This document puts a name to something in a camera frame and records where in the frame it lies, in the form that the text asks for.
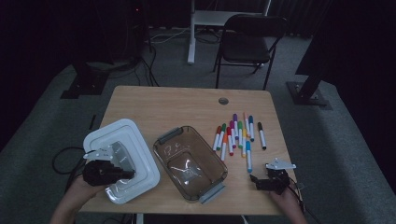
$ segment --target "black marker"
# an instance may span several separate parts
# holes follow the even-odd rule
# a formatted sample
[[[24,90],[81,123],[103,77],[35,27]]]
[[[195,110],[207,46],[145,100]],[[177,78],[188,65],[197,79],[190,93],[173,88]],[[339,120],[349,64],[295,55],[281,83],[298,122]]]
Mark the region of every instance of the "black marker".
[[[262,140],[262,149],[267,149],[267,145],[265,144],[264,131],[262,130],[262,123],[259,122],[258,125],[259,125],[260,139]]]

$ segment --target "wooden tabletop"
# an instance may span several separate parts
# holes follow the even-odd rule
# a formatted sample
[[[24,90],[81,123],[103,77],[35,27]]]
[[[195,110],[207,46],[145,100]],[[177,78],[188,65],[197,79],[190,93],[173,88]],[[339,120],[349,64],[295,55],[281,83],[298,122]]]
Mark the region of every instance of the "wooden tabletop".
[[[227,105],[219,103],[228,100]],[[151,189],[125,204],[114,204],[104,192],[87,202],[85,212],[111,213],[161,213],[161,214],[218,214],[218,215],[278,215],[281,212],[265,191],[256,190],[249,179],[246,159],[236,149],[227,154],[225,164],[228,175],[225,190],[207,204],[186,201],[171,181],[152,148],[163,133],[175,127],[193,127],[213,146],[216,129],[233,119],[242,120],[243,113],[252,115],[255,122],[255,141],[251,143],[253,172],[258,178],[268,178],[264,164],[274,158],[290,161],[285,140],[280,129],[271,94],[268,91],[213,90],[166,87],[117,87],[102,121],[102,127],[119,119],[133,120],[142,133],[148,148],[157,162],[161,180]],[[267,149],[262,150],[257,122],[265,132]],[[296,180],[292,170],[289,176]]]

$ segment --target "transparent food container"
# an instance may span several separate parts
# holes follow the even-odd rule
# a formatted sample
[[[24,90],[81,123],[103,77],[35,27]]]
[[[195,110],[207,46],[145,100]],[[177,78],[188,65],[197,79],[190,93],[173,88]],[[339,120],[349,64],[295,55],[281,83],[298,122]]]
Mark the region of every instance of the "transparent food container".
[[[154,152],[186,200],[208,203],[224,190],[227,167],[192,127],[175,128],[160,136]]]

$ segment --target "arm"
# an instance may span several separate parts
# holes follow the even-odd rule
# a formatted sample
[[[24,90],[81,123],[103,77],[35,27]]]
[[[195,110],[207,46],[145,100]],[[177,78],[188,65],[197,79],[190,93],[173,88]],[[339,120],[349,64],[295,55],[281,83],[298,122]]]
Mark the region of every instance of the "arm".
[[[307,224],[298,200],[291,189],[286,188],[281,195],[269,191],[272,200],[279,206],[293,224]]]
[[[83,180],[82,175],[78,176],[56,207],[50,224],[73,223],[82,205],[105,188],[106,186],[93,187]]]

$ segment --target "black chair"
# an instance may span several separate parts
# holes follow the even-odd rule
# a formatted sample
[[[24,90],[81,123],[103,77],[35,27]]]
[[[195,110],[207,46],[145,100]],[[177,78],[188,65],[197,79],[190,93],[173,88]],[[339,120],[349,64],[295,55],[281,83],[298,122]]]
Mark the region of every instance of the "black chair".
[[[224,24],[218,55],[213,67],[213,72],[216,67],[218,68],[216,89],[219,87],[222,65],[254,66],[255,70],[252,74],[255,74],[263,63],[269,62],[262,88],[265,91],[276,53],[276,44],[287,30],[288,22],[284,18],[247,14],[231,16]],[[269,37],[273,39],[270,48],[267,47]],[[229,63],[222,64],[222,59]]]

